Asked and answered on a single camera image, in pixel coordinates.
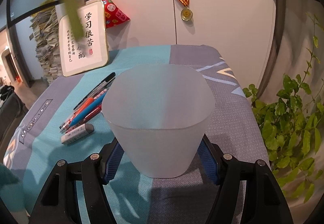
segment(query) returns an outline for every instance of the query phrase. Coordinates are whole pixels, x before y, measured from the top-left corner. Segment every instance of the white plastic bin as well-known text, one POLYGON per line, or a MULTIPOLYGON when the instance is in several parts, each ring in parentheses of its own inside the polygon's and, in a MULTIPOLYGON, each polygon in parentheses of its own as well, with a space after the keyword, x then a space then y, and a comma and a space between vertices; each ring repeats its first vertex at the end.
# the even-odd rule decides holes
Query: white plastic bin
POLYGON ((172 178, 189 167, 215 99, 196 70, 141 65, 121 73, 102 102, 112 132, 139 172, 172 178))

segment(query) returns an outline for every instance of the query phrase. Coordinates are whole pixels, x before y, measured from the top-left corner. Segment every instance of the pile of pens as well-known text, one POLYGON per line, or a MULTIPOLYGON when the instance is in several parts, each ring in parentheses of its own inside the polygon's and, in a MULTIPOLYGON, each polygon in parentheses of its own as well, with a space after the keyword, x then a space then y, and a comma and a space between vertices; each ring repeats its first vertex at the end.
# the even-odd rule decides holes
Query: pile of pens
POLYGON ((103 79, 74 108, 73 113, 60 126, 60 132, 66 134, 86 124, 101 111, 101 103, 116 74, 113 72, 103 79))

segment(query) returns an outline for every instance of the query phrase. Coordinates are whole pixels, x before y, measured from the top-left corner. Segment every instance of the cabinet door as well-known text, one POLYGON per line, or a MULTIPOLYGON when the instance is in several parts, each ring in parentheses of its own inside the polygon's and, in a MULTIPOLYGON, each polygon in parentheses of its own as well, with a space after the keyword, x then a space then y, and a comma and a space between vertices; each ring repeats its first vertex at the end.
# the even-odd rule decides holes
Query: cabinet door
POLYGON ((242 88, 260 84, 273 39, 273 0, 190 0, 189 22, 181 19, 183 5, 174 4, 177 44, 212 46, 242 88))
POLYGON ((112 1, 131 20, 106 30, 109 50, 176 44, 173 0, 112 1))

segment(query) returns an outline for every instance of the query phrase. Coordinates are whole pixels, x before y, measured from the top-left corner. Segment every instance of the white eraser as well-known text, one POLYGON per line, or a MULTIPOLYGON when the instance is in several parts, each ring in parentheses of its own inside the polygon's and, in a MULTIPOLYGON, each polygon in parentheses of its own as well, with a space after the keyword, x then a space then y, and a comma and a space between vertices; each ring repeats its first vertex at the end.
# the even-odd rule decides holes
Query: white eraser
POLYGON ((94 127, 92 124, 82 124, 79 127, 73 129, 67 134, 61 137, 61 143, 66 145, 70 144, 83 136, 86 136, 94 131, 94 127))

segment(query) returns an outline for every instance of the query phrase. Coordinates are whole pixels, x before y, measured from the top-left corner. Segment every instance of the gray sofa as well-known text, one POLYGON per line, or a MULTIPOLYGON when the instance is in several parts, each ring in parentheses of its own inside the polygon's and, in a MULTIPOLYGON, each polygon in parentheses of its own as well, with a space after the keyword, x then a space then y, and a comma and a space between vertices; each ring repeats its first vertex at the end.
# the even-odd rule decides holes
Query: gray sofa
POLYGON ((28 112, 16 93, 12 93, 0 108, 0 163, 3 162, 8 144, 22 119, 28 112))

